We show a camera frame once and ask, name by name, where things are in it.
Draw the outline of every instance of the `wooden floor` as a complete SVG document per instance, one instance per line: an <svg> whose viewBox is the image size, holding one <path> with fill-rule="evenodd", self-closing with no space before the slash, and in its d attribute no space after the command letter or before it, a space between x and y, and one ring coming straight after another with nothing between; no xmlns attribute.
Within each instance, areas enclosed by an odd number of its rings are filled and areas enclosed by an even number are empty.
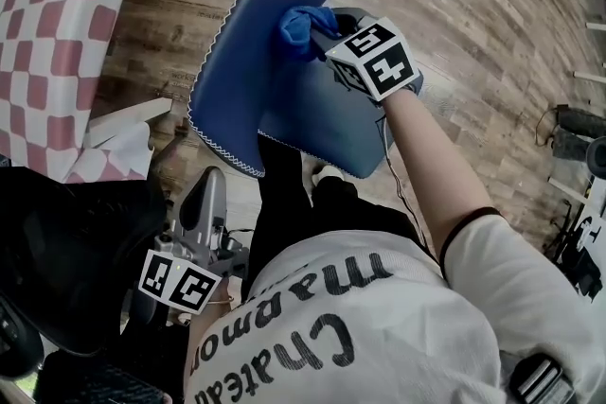
<svg viewBox="0 0 606 404"><path fill-rule="evenodd" d="M99 103L162 94L175 101L154 126L158 148L186 115L188 92L221 19L234 0L125 0L104 67ZM460 146L486 184L496 206L534 245L553 237L550 220L564 211L562 193L546 183L555 173L581 189L580 164L554 164L548 148L535 147L542 113L569 103L604 114L605 89L571 77L575 69L599 73L606 33L583 23L599 16L597 0L330 0L367 9L394 21L406 35L423 71L423 101ZM551 129L547 116L541 137ZM405 178L399 155L397 171ZM171 196L209 164L222 165L192 133L162 168ZM312 161L306 161L306 167ZM254 227L259 210L256 182L228 173L231 228ZM356 181L373 202L401 208L383 164ZM412 197L407 185L406 193Z"/></svg>

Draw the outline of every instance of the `blue cushion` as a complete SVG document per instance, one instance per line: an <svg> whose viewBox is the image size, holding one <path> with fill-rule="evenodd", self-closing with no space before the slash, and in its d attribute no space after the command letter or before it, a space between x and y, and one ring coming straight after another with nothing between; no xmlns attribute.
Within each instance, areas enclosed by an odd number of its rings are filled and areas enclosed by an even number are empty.
<svg viewBox="0 0 606 404"><path fill-rule="evenodd" d="M325 1L237 0L225 18L192 89L189 118L232 167L263 175L258 130L359 177L381 162L374 122L383 113L335 83L319 61L294 65L277 54L276 26L284 12ZM373 156L361 160L364 152Z"/></svg>

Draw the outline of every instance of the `white t-shirt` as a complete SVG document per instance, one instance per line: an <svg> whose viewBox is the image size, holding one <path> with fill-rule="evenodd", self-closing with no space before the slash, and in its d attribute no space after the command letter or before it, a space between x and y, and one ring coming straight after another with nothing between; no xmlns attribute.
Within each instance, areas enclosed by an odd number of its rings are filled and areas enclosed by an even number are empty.
<svg viewBox="0 0 606 404"><path fill-rule="evenodd" d="M537 351L587 401L604 355L585 307L504 219L459 229L442 269L387 233L295 244L208 329L186 403L504 403L501 357Z"/></svg>

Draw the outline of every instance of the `white stitched edge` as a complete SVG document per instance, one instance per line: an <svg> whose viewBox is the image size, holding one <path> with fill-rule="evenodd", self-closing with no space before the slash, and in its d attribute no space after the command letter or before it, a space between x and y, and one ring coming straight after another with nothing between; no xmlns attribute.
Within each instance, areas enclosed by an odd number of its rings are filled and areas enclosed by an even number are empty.
<svg viewBox="0 0 606 404"><path fill-rule="evenodd" d="M193 93L193 90L196 87L196 82L198 82L198 77L200 76L200 73L202 72L203 66L206 64L206 61L208 60L208 56L210 56L210 53L212 52L213 45L215 45L217 43L217 39L219 38L219 36L221 35L221 33L223 31L223 26L225 26L225 23L227 22L227 18L231 15L232 10L236 6L236 4L238 4L238 1L239 0L234 0L234 3L229 8L229 11L225 15L225 17L223 17L223 21L221 22L221 25L219 26L219 30L215 34L215 37L213 38L212 43L210 44L210 47L206 51L205 58L202 61L202 64L200 64L200 70L198 71L198 75L196 76L195 80L193 81L193 84L191 86L191 91L189 92L189 102L187 103L187 118L189 119L189 124L191 125L191 128L193 128L193 130L196 133L198 133L198 136L200 136L200 138L202 138L202 140L209 147L211 147L213 150L215 150L217 153L219 153L222 157L224 157L227 161L229 161L229 163L233 164L235 167L243 170L244 172L250 174L253 177L257 177L258 178L258 177L264 177L265 176L265 171L257 170L256 168L250 167L249 165L245 164L242 160L238 159L237 157L235 157L234 155L232 155L231 153L229 153L226 149L224 149L223 147L221 147L217 143L213 142L198 127L196 127L194 125L193 120L191 119L191 94ZM263 136L266 136L268 138L272 138L271 136L268 136L265 133L262 133L262 132L259 132L259 133L261 133ZM346 170L343 170L343 171L345 173L347 173L348 175L351 175Z"/></svg>
<svg viewBox="0 0 606 404"><path fill-rule="evenodd" d="M261 130L257 130L257 133L259 135L264 136L265 138L269 138L270 140L274 140L275 142L281 143L282 145L285 145L286 147L290 147L291 149L295 149L297 151L300 151L302 153L305 153L306 155L310 155L313 158L318 159L321 162L324 162L327 166L333 166L338 168L339 170L341 170L342 172L345 172L348 176L353 177L354 179L358 179L360 180L360 177L356 177L353 174L350 174L349 172L347 172L344 168L342 167L338 167L337 165L335 165L333 162L329 162L328 160L324 160L323 158L318 157L317 155L314 155L313 153L309 153L308 151L302 150L302 149L298 149L297 147L294 147L292 145L289 145L285 142L282 142L281 140L278 140L277 138L274 138L272 135L268 135L266 132L262 132Z"/></svg>

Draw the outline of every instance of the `sleeve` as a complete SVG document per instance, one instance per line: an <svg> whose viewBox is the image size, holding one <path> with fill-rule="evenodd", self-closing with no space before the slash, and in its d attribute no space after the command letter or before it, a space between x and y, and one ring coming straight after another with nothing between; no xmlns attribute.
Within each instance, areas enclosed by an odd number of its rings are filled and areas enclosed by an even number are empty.
<svg viewBox="0 0 606 404"><path fill-rule="evenodd" d="M440 267L450 287L486 315L499 350L521 358L545 352L561 364L580 403L591 397L605 356L588 306L495 209L455 227Z"/></svg>

